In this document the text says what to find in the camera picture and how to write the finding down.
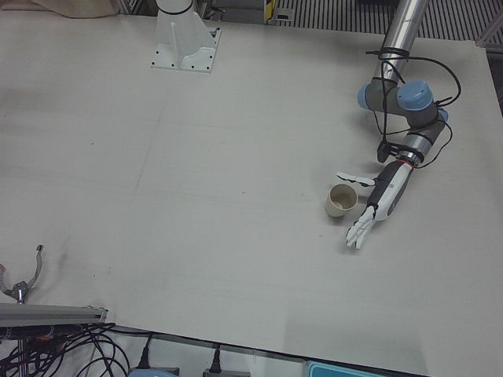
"black cable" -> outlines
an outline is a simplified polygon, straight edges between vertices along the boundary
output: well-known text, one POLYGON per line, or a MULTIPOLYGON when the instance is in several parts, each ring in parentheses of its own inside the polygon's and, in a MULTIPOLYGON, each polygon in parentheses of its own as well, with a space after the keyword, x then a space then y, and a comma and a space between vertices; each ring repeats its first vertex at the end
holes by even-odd
MULTIPOLYGON (((105 334, 107 331, 111 331, 112 328, 116 326, 115 324, 91 324, 85 326, 85 328, 79 333, 72 335, 58 335, 54 339, 49 340, 50 343, 46 342, 29 342, 27 347, 22 353, 25 360, 35 367, 30 373, 31 377, 46 376, 54 377, 60 370, 61 365, 64 361, 64 356, 82 346, 93 344, 101 354, 101 357, 95 359, 88 363, 82 371, 88 368, 90 365, 101 361, 105 365, 105 371, 101 376, 107 374, 110 377, 114 376, 112 366, 114 364, 119 365, 121 372, 127 376, 127 372, 130 370, 130 362, 127 354, 124 352, 123 348, 117 345, 112 338, 105 334), (112 356, 105 356, 102 349, 102 345, 108 344, 112 347, 112 356), (123 359, 126 362, 127 367, 125 368, 122 362, 117 360, 118 352, 122 354, 123 359)), ((147 341, 147 346, 149 345, 154 333, 153 332, 141 332, 141 331, 121 331, 112 330, 111 332, 124 333, 125 335, 149 335, 147 341)), ((1 377, 14 377, 19 370, 20 362, 19 356, 21 353, 15 347, 9 354, 8 357, 0 360, 0 376, 1 377)))
POLYGON ((211 363, 210 366, 210 373, 221 373, 222 368, 220 367, 220 345, 217 345, 217 348, 215 350, 215 354, 213 355, 213 362, 211 363))
MULTIPOLYGON (((379 59, 381 61, 389 61, 389 60, 422 60, 422 61, 427 61, 429 63, 437 64, 438 66, 442 67, 447 72, 449 72, 449 74, 451 75, 451 77, 453 78, 453 80, 456 83, 457 93, 456 93, 456 95, 454 97, 448 97, 448 98, 444 98, 444 99, 442 99, 440 101, 436 101, 436 104, 438 106, 449 106, 450 104, 453 104, 455 101, 457 101, 457 99, 461 96, 461 82, 459 81, 459 78, 454 73, 454 71, 452 69, 450 69, 449 66, 447 66, 443 62, 441 62, 439 60, 436 60, 436 59, 432 59, 430 57, 407 57, 407 56, 403 56, 403 57, 383 57, 382 56, 383 53, 388 53, 388 52, 384 52, 384 51, 386 51, 386 49, 383 49, 381 51, 367 51, 366 53, 367 54, 372 54, 372 55, 377 55, 377 59, 379 59)), ((382 73, 381 74, 381 78, 383 78, 384 77, 384 70, 382 70, 381 73, 382 73)))
POLYGON ((111 328, 108 331, 114 332, 116 334, 123 334, 123 335, 150 335, 150 334, 160 334, 159 332, 154 332, 154 331, 124 331, 124 330, 117 330, 116 328, 111 328))
POLYGON ((116 363, 117 365, 119 365, 122 373, 125 376, 127 376, 127 371, 126 371, 126 369, 124 369, 124 366, 122 366, 120 362, 118 362, 117 360, 112 359, 111 357, 99 357, 98 359, 94 359, 94 360, 90 361, 89 363, 87 363, 86 365, 84 365, 79 370, 79 373, 77 373, 77 375, 75 377, 79 377, 88 367, 90 367, 94 363, 97 363, 98 361, 103 361, 105 364, 116 363))
POLYGON ((147 339, 147 343, 143 347, 143 351, 141 352, 141 357, 140 357, 140 362, 138 363, 138 366, 136 367, 137 369, 149 369, 150 364, 149 364, 149 344, 150 341, 152 340, 152 337, 154 334, 150 334, 149 338, 147 339))
POLYGON ((439 121, 442 122, 443 124, 445 124, 446 127, 449 129, 449 132, 450 132, 449 140, 446 141, 446 143, 444 145, 442 145, 442 147, 440 147, 440 149, 437 152, 437 154, 435 155, 435 157, 433 157, 433 159, 429 163, 425 163, 424 165, 421 165, 420 167, 416 167, 416 169, 423 169, 424 167, 427 167, 427 166, 433 164, 437 160, 437 158, 440 156, 440 152, 453 140, 453 129, 449 126, 449 124, 447 124, 447 122, 444 122, 442 120, 439 120, 439 121))
MULTIPOLYGON (((376 126, 377 126, 377 129, 379 130, 379 134, 383 134, 383 131, 381 130, 380 128, 380 125, 379 125, 379 119, 377 118, 377 114, 376 112, 372 112, 374 114, 374 119, 376 120, 376 126)), ((404 132, 407 132, 407 131, 410 131, 410 127, 409 128, 405 128, 404 130, 400 130, 400 131, 393 131, 393 132, 388 132, 386 135, 396 135, 396 134, 403 134, 404 132)))

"metal grate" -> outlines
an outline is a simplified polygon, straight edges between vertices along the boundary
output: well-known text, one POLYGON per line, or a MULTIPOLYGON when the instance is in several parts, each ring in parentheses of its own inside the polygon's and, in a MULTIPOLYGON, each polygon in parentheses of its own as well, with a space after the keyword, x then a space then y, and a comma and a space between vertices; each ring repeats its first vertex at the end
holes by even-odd
MULTIPOLYGON (((384 34, 393 8, 358 0, 279 0, 278 8, 294 9, 286 27, 384 34)), ((501 0, 431 0, 419 36, 424 38, 476 40, 503 7, 501 0)), ((492 43, 503 44, 503 31, 492 43)))

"cable bundle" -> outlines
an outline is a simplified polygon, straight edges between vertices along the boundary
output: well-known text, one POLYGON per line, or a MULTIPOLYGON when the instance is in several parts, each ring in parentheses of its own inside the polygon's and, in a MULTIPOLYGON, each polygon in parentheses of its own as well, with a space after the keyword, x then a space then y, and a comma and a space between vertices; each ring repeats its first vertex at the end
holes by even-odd
POLYGON ((115 377, 112 367, 119 367, 119 375, 127 376, 130 370, 130 362, 124 350, 118 346, 112 338, 105 334, 112 330, 115 324, 92 324, 84 325, 83 329, 72 335, 58 335, 51 339, 33 338, 20 353, 16 347, 8 357, 0 361, 0 377, 13 377, 17 375, 20 367, 19 359, 24 357, 28 362, 30 377, 47 376, 53 377, 63 364, 65 355, 82 346, 94 345, 95 349, 91 361, 84 365, 75 375, 80 377, 91 365, 102 363, 105 370, 100 377, 108 375, 115 377), (112 347, 112 355, 107 356, 103 346, 112 347))

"robotic finger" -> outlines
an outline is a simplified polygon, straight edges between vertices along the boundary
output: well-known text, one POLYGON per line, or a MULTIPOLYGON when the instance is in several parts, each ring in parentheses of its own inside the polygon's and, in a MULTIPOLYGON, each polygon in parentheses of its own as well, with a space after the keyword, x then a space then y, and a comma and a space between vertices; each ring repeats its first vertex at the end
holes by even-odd
POLYGON ((356 175, 349 175, 346 173, 342 173, 340 171, 337 172, 337 177, 342 179, 343 181, 348 181, 351 183, 358 183, 362 187, 372 187, 376 185, 375 179, 372 178, 365 178, 365 177, 358 177, 356 175))

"robotic arm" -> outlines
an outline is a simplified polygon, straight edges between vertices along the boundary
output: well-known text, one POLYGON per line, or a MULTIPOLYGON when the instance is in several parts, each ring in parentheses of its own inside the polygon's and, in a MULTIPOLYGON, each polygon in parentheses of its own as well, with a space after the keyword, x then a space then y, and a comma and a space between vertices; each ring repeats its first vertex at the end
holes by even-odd
POLYGON ((377 178, 360 178, 344 173, 338 177, 359 183, 374 190, 367 200, 362 216, 347 232, 347 246, 360 249, 376 221, 391 215, 406 189, 414 169, 423 163, 447 121, 447 112, 433 101, 428 84, 423 81, 408 82, 398 87, 400 71, 409 57, 417 30, 428 7, 429 0, 401 0, 381 51, 379 64, 367 85, 358 93, 358 103, 364 109, 404 116, 409 131, 398 145, 386 139, 377 149, 377 159, 384 163, 389 156, 395 160, 383 169, 377 178))

